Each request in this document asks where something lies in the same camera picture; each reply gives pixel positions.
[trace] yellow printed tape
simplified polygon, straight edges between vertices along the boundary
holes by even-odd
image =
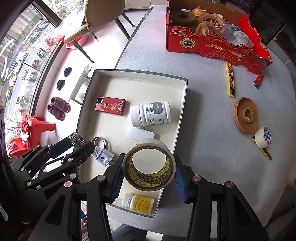
[[[230,98],[235,97],[234,93],[234,77],[233,77],[233,71],[231,68],[231,64],[226,62],[226,75],[227,75],[227,95]]]
[[[257,147],[256,141],[255,141],[255,136],[252,137],[252,142]],[[258,149],[263,153],[263,155],[266,157],[267,160],[270,160],[271,161],[271,159],[272,159],[271,154],[270,154],[270,152],[266,148],[263,148],[263,149],[258,148]]]
[[[143,149],[155,149],[165,154],[166,160],[161,170],[152,174],[145,174],[134,166],[133,155]],[[164,188],[173,180],[176,162],[173,154],[163,142],[153,138],[145,138],[137,141],[125,155],[122,170],[126,180],[133,187],[142,191],[156,191]]]

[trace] white medicine bottle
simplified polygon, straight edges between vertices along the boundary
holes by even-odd
[[[172,121],[168,101],[131,106],[130,116],[133,127],[151,126]]]
[[[150,213],[153,207],[154,199],[149,197],[143,197],[139,195],[133,195],[126,193],[122,199],[122,206],[129,207],[132,210]]]

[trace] red cardboard box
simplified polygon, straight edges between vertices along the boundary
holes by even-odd
[[[207,13],[219,13],[229,24],[240,27],[253,42],[253,48],[233,45],[220,35],[212,33],[201,35],[191,32],[188,27],[170,25],[171,11],[192,10],[198,6],[205,9]],[[167,1],[166,48],[170,52],[185,53],[191,51],[204,57],[223,59],[236,66],[243,65],[254,74],[258,74],[272,64],[267,47],[261,45],[259,33],[251,27],[249,19],[243,13],[230,10],[224,4],[211,3],[205,0]]]

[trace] chair leg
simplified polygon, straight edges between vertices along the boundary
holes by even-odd
[[[95,36],[94,32],[91,32],[91,34],[92,34],[92,36],[93,36],[95,39],[98,39],[98,38]]]
[[[84,55],[85,57],[87,57],[87,59],[88,59],[90,62],[94,63],[94,61],[91,60],[91,58],[87,55],[87,53],[83,50],[83,48],[79,45],[79,43],[77,43],[76,40],[72,41],[72,44],[73,44],[76,48],[78,48],[79,51],[82,52],[83,55]]]
[[[120,30],[123,32],[123,34],[127,37],[127,39],[130,39],[128,32],[126,31],[126,29],[124,28],[124,26],[122,25],[120,20],[118,18],[116,18],[114,21],[116,22],[116,24],[120,28]]]
[[[130,25],[132,27],[135,27],[135,25],[133,25],[133,23],[131,22],[131,20],[127,17],[127,15],[124,12],[121,15],[130,23]]]

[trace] white tray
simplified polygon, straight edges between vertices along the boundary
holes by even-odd
[[[161,140],[174,153],[181,118],[183,113],[187,79],[153,72],[97,69],[88,85],[77,125],[77,133],[85,140],[93,137],[103,137],[111,144],[113,160],[120,153],[127,153],[136,140],[127,136],[132,127],[129,117],[130,106],[167,100],[170,103],[172,121],[143,129],[155,133],[155,138]],[[126,100],[123,116],[98,112],[95,110],[99,96],[115,97]],[[88,182],[106,170],[92,156],[80,166],[80,180]],[[132,187],[125,179],[119,197],[112,206],[124,209],[146,217],[154,217],[163,189],[145,192]],[[138,194],[154,199],[150,214],[132,211],[121,205],[125,193]]]

